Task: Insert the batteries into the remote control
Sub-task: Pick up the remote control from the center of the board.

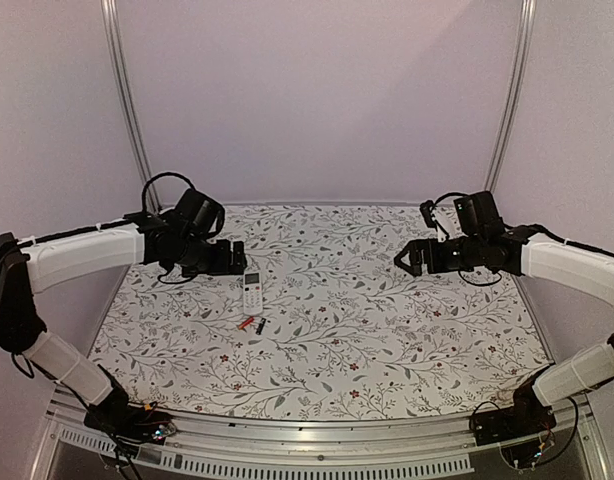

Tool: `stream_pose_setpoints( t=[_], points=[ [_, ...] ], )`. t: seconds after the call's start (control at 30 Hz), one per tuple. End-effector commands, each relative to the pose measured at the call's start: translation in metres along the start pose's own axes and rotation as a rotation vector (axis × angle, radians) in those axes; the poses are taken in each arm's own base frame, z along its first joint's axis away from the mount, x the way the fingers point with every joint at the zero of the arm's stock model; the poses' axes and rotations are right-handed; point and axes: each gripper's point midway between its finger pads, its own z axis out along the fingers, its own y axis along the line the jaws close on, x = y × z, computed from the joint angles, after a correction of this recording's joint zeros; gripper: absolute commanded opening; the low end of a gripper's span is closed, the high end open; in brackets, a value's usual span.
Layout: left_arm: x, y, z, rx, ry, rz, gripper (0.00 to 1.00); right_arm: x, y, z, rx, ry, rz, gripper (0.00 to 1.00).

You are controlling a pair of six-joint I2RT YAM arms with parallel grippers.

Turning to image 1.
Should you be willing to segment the white remote control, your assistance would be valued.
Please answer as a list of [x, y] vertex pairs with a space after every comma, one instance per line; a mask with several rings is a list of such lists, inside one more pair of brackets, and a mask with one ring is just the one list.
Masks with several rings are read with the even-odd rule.
[[258, 271], [243, 275], [243, 311], [245, 315], [257, 316], [263, 312], [262, 278]]

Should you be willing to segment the red orange battery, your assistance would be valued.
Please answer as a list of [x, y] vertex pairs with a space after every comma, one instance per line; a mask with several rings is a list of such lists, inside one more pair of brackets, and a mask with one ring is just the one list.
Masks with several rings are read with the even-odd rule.
[[254, 321], [255, 321], [255, 317], [249, 317], [245, 321], [243, 321], [241, 324], [239, 324], [237, 328], [238, 330], [244, 330], [248, 326], [250, 326]]

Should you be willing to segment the black battery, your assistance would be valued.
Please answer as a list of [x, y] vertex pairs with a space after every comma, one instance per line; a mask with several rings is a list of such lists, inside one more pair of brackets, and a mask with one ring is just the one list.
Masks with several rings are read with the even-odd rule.
[[262, 334], [263, 329], [264, 329], [266, 323], [267, 323], [267, 320], [265, 318], [262, 318], [260, 320], [260, 322], [258, 323], [257, 329], [256, 329], [256, 335], [261, 335]]

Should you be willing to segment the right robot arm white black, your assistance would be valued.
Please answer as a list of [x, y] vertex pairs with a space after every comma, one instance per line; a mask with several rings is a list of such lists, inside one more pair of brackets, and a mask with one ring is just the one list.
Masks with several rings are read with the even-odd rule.
[[[461, 234], [451, 237], [433, 200], [420, 207], [436, 237], [409, 241], [395, 256], [397, 267], [413, 277], [424, 273], [464, 273], [484, 267], [551, 281], [602, 300], [614, 308], [614, 253], [560, 237], [539, 224], [511, 227], [489, 191], [449, 193]], [[515, 392], [519, 401], [504, 415], [504, 427], [524, 436], [539, 424], [543, 407], [590, 391], [614, 379], [614, 333], [570, 359], [548, 367]]]

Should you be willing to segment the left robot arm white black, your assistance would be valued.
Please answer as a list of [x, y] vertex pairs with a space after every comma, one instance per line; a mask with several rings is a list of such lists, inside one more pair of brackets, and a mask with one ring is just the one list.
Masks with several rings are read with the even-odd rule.
[[99, 271], [156, 263], [180, 267], [186, 278], [241, 275], [247, 260], [242, 242], [219, 239], [225, 208], [186, 179], [172, 208], [146, 206], [119, 220], [43, 237], [0, 235], [0, 348], [24, 357], [53, 380], [97, 406], [98, 419], [115, 434], [135, 426], [135, 412], [122, 388], [75, 347], [49, 332], [35, 297], [56, 285]]

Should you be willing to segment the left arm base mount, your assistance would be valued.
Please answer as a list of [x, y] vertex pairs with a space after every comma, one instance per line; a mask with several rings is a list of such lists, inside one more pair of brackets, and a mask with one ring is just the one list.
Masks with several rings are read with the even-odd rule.
[[133, 444], [162, 445], [178, 432], [173, 417], [161, 411], [157, 401], [88, 406], [84, 425]]

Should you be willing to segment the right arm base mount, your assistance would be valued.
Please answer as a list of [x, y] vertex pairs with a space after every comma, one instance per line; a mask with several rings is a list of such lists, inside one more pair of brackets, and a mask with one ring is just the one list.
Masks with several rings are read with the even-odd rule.
[[514, 470], [535, 468], [555, 441], [556, 418], [550, 407], [499, 407], [493, 401], [479, 404], [469, 418], [477, 446], [497, 445], [502, 460]]

